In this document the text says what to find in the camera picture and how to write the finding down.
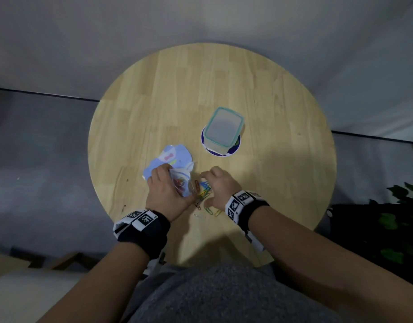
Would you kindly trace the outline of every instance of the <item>wristband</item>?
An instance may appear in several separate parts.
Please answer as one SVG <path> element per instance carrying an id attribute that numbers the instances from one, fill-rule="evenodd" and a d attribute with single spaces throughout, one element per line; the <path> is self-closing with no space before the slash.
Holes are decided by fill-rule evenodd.
<path id="1" fill-rule="evenodd" d="M 159 257 L 168 239 L 171 223 L 161 213 L 137 210 L 115 222 L 114 236 L 119 242 L 132 242 L 141 247 L 150 260 Z"/>
<path id="2" fill-rule="evenodd" d="M 258 251 L 263 251 L 264 247 L 248 229 L 248 220 L 261 206 L 269 206 L 262 196 L 255 192 L 241 190 L 232 195 L 225 207 L 227 216 L 242 229 L 245 237 Z"/>

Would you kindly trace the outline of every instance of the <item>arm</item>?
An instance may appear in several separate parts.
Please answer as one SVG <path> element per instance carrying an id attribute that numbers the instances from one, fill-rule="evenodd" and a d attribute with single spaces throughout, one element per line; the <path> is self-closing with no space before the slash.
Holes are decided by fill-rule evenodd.
<path id="1" fill-rule="evenodd" d="M 149 260 L 137 244 L 118 243 L 39 323 L 117 322 Z"/>
<path id="2" fill-rule="evenodd" d="M 231 175 L 213 167 L 203 172 L 214 191 L 206 207 L 222 211 L 242 187 Z M 278 266 L 307 296 L 355 319 L 413 321 L 413 285 L 334 244 L 269 206 L 257 208 L 249 230 Z"/>
<path id="3" fill-rule="evenodd" d="M 152 171 L 147 180 L 150 192 L 146 199 L 146 208 L 161 213 L 172 222 L 196 198 L 194 195 L 185 198 L 178 195 L 169 175 L 170 168 L 169 164 L 164 164 Z M 129 233 L 128 228 L 120 236 Z M 130 239 L 130 236 L 124 237 L 124 240 Z M 149 261 L 150 257 L 137 244 L 118 243 L 39 323 L 119 322 Z"/>

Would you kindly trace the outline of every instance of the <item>person's left hand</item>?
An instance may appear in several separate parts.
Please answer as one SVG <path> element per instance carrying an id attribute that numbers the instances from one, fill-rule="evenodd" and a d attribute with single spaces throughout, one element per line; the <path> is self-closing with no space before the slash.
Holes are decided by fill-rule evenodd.
<path id="1" fill-rule="evenodd" d="M 162 164 L 153 169 L 151 177 L 146 181 L 150 192 L 146 198 L 146 209 L 160 212 L 169 222 L 179 217 L 187 208 L 196 201 L 195 195 L 182 197 L 169 174 L 171 165 Z"/>

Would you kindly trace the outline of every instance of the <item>plastic container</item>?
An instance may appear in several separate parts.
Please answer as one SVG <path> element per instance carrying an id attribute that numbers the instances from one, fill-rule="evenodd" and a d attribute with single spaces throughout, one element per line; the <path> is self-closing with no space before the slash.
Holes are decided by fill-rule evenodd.
<path id="1" fill-rule="evenodd" d="M 204 146 L 226 155 L 235 145 L 243 125 L 244 117 L 241 114 L 228 108 L 217 108 L 204 130 Z"/>

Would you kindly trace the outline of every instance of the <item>floor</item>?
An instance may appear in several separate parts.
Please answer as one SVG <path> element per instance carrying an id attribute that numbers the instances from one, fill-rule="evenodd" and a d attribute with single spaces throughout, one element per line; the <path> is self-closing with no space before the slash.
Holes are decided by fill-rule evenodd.
<path id="1" fill-rule="evenodd" d="M 58 257 L 104 253 L 115 244 L 88 172 L 95 108 L 89 101 L 0 91 L 0 249 Z M 332 204 L 393 201 L 387 187 L 413 184 L 412 145 L 338 134 L 334 139 Z"/>

